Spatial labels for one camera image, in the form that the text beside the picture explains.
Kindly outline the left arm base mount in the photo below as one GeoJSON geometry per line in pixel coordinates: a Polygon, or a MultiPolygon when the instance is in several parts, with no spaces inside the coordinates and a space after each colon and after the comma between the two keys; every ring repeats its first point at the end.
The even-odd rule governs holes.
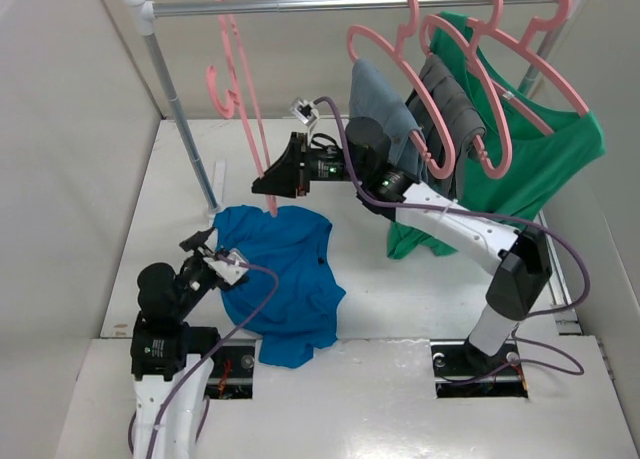
{"type": "Polygon", "coordinates": [[[205,395],[212,400],[245,400],[253,397],[255,342],[232,342],[214,355],[215,363],[205,395]]]}

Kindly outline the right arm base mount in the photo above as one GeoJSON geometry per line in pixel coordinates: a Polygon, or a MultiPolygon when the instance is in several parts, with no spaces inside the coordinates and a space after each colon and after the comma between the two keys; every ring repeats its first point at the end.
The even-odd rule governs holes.
{"type": "Polygon", "coordinates": [[[491,357],[474,352],[462,340],[432,341],[430,350],[439,399],[528,397],[522,367],[509,362],[519,358],[513,341],[491,357]]]}

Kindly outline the blue t shirt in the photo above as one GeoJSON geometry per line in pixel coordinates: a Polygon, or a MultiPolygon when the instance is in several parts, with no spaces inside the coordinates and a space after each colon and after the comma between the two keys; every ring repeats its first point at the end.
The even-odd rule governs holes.
{"type": "Polygon", "coordinates": [[[336,342],[337,308],[345,291],[328,262],[328,219],[297,206],[281,206],[273,217],[243,205],[219,213],[213,225],[219,249],[237,249],[247,262],[279,278],[275,285],[272,275],[250,270],[246,283],[221,294],[234,324],[264,306],[245,326],[262,337],[260,362],[298,368],[315,350],[336,342]]]}

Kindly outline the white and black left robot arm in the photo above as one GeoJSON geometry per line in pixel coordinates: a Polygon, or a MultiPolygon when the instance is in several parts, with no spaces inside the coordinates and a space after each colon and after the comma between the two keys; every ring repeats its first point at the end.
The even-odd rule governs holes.
{"type": "Polygon", "coordinates": [[[209,412],[209,376],[223,361],[218,330],[186,321],[219,282],[205,262],[213,231],[198,231],[180,243],[189,256],[178,271],[156,262],[137,277],[139,312],[130,347],[136,408],[128,429],[135,458],[195,456],[209,412]]]}

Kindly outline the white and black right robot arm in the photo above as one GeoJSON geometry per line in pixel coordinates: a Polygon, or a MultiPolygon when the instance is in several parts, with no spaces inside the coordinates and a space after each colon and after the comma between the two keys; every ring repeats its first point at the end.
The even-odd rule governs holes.
{"type": "Polygon", "coordinates": [[[356,179],[357,197],[395,225],[424,232],[476,262],[491,277],[486,305],[462,348],[473,372],[494,366],[511,332],[528,316],[551,277],[543,231],[522,230],[471,214],[424,182],[391,164],[390,139],[370,118],[348,122],[342,143],[321,145],[305,133],[291,134],[280,158],[252,191],[285,198],[307,194],[314,181],[356,179]]]}

